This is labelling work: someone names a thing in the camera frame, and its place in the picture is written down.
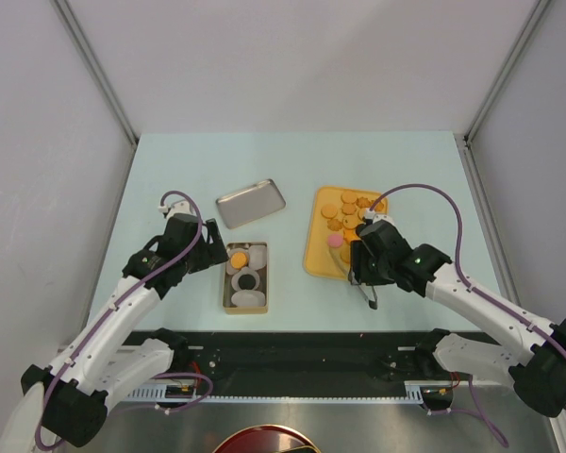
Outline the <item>orange cookie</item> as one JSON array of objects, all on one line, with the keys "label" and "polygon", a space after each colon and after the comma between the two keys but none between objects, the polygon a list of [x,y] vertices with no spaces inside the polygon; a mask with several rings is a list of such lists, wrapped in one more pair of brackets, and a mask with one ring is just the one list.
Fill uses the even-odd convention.
[{"label": "orange cookie", "polygon": [[249,258],[246,252],[237,251],[231,255],[229,262],[233,269],[240,270],[248,264]]}]

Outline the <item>black cookie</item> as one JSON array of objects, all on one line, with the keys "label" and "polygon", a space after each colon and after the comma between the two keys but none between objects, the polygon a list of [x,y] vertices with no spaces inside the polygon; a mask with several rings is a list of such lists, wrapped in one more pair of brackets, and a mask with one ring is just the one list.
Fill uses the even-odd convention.
[{"label": "black cookie", "polygon": [[258,277],[252,274],[243,274],[238,279],[238,286],[241,290],[255,290],[258,286]]}]

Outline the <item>metal tongs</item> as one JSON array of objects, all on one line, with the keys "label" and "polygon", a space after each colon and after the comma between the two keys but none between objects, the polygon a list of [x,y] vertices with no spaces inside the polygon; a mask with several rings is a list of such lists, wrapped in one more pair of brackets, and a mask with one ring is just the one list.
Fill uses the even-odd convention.
[{"label": "metal tongs", "polygon": [[378,309],[378,297],[374,286],[359,283],[352,269],[341,259],[341,252],[330,248],[329,255],[337,269],[342,273],[345,280],[358,291],[360,297],[367,303],[371,310]]}]

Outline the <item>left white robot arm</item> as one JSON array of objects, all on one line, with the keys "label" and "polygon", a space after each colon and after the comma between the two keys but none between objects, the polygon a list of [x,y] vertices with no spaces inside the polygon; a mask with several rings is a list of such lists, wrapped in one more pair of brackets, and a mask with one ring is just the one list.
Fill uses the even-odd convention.
[{"label": "left white robot arm", "polygon": [[193,211],[168,213],[162,234],[130,257],[106,305],[75,340],[40,368],[21,377],[24,392],[5,426],[0,452],[40,448],[42,432],[81,447],[109,413],[149,379],[176,378],[190,365],[187,340],[166,328],[151,333],[124,359],[115,354],[140,320],[188,274],[227,259],[217,222]]}]

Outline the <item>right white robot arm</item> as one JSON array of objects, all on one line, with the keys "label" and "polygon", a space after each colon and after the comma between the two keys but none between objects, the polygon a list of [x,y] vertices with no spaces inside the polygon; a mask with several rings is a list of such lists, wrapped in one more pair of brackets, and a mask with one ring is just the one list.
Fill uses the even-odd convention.
[{"label": "right white robot arm", "polygon": [[416,293],[456,312],[494,340],[484,344],[433,330],[416,355],[424,377],[439,378],[447,370],[475,375],[511,388],[526,406],[546,417],[566,409],[566,319],[556,324],[495,296],[462,276],[436,247],[411,247],[385,216],[358,226],[350,257],[353,284],[393,284]]}]

